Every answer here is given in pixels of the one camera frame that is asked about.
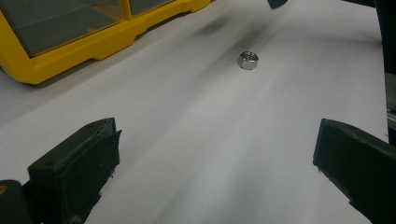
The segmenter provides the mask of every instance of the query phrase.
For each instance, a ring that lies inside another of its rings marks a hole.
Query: hex nut
[[[238,64],[241,68],[246,70],[253,70],[259,63],[259,57],[249,51],[245,51],[239,55]]]

